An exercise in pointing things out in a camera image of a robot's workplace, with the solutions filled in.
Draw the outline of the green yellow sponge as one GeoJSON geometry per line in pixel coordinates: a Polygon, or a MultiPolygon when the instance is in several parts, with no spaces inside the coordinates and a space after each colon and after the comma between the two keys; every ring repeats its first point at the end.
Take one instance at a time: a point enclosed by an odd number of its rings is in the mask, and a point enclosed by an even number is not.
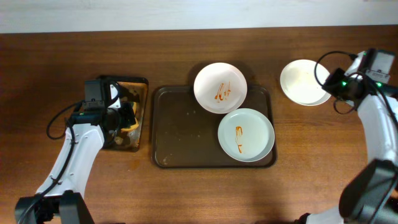
{"type": "Polygon", "coordinates": [[[121,105],[119,114],[121,115],[120,128],[122,132],[131,132],[135,130],[139,122],[136,118],[137,103],[136,102],[124,102],[121,105]]]}

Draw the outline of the white plate orange smears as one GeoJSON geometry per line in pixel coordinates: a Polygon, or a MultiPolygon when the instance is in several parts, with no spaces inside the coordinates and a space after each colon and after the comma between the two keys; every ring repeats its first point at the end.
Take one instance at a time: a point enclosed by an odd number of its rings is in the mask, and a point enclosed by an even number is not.
{"type": "Polygon", "coordinates": [[[280,74],[280,86],[287,98],[304,106],[317,106],[328,101],[331,95],[319,85],[315,78],[317,68],[318,81],[324,83],[329,71],[313,60],[300,59],[287,64],[280,74]]]}

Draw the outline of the white plate ketchup streaks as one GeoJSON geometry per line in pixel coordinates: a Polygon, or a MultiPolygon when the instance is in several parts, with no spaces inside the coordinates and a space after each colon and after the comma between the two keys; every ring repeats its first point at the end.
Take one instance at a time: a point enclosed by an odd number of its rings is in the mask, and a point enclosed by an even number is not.
{"type": "Polygon", "coordinates": [[[201,69],[193,84],[197,102],[205,110],[226,114],[244,102],[248,84],[243,73],[228,63],[212,63],[201,69]]]}

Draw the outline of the light blue plate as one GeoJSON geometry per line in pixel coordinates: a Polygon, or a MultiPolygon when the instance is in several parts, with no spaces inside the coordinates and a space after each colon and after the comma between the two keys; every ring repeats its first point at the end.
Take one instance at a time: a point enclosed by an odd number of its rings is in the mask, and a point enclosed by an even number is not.
{"type": "Polygon", "coordinates": [[[262,113],[240,108],[221,120],[218,141],[229,157],[240,162],[257,162],[271,153],[275,131],[270,120],[262,113]]]}

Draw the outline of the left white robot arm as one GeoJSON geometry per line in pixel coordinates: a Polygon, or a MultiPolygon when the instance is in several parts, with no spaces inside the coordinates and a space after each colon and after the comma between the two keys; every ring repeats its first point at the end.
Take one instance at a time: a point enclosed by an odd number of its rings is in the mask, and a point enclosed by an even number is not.
{"type": "Polygon", "coordinates": [[[84,110],[78,101],[65,120],[60,154],[35,195],[21,197],[15,207],[17,223],[45,223],[58,215],[62,223],[93,223],[84,201],[86,184],[99,151],[114,143],[118,133],[137,126],[135,102],[113,103],[84,110]]]}

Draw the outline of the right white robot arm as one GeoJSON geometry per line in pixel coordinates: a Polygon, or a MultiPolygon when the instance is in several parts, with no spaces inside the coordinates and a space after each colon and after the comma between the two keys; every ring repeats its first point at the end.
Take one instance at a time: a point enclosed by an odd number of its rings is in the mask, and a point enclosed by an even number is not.
{"type": "Polygon", "coordinates": [[[366,138],[367,166],[344,188],[339,204],[296,223],[397,223],[397,87],[389,85],[395,54],[370,48],[349,54],[347,70],[337,68],[318,84],[356,111],[366,138]]]}

